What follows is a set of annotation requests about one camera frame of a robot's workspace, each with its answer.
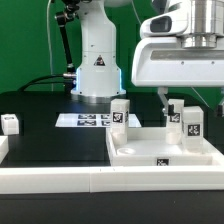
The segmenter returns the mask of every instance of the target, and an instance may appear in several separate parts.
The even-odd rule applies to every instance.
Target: white platform
[[[60,114],[56,127],[110,127],[110,114]],[[135,114],[129,114],[129,127],[141,127]]]
[[[164,128],[129,128],[128,133],[129,155],[117,155],[106,130],[111,167],[1,168],[0,194],[224,190],[224,156],[206,140],[203,153],[192,154],[181,146],[167,148]],[[157,166],[157,159],[170,164]]]

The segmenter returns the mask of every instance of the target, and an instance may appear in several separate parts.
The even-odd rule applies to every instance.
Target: green wall
[[[135,0],[141,21],[155,15],[150,0]],[[47,43],[46,11],[48,0],[0,0],[0,92],[14,91],[28,81],[50,75]],[[66,70],[59,29],[54,20],[63,4],[56,0],[51,5],[51,37],[54,73]],[[139,24],[131,4],[121,8],[107,8],[108,17],[117,27],[117,64],[123,71],[127,91],[155,91],[155,88],[136,88],[131,83],[131,67],[136,44],[139,42]],[[81,63],[81,30],[78,20],[67,25],[72,57],[75,66]],[[29,90],[51,90],[51,86],[35,86]],[[62,90],[62,85],[55,86]],[[211,107],[221,99],[219,88],[197,88]],[[171,88],[170,92],[188,93],[197,98],[189,88]]]

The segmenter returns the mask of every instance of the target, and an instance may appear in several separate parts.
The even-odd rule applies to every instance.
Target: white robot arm
[[[121,70],[116,64],[116,28],[107,18],[105,6],[120,7],[131,0],[81,0],[76,11],[82,29],[82,64],[76,74],[74,100],[109,103],[125,97]]]
[[[133,61],[136,86],[223,87],[224,0],[154,0]]]

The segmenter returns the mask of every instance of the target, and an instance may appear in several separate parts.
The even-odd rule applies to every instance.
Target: black table
[[[156,94],[128,93],[142,126],[165,125]],[[190,96],[185,105],[200,105]],[[224,119],[205,113],[204,136],[224,151]],[[15,113],[20,135],[9,136],[1,167],[110,166],[104,128],[56,128],[59,113],[109,113],[109,104],[74,102],[61,92],[0,94],[0,113]],[[0,223],[223,223],[223,191],[0,195]]]

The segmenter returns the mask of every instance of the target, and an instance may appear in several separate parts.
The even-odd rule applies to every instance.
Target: warning label
[[[103,58],[101,55],[97,58],[96,62],[94,63],[95,66],[105,66],[105,63],[103,61]]]

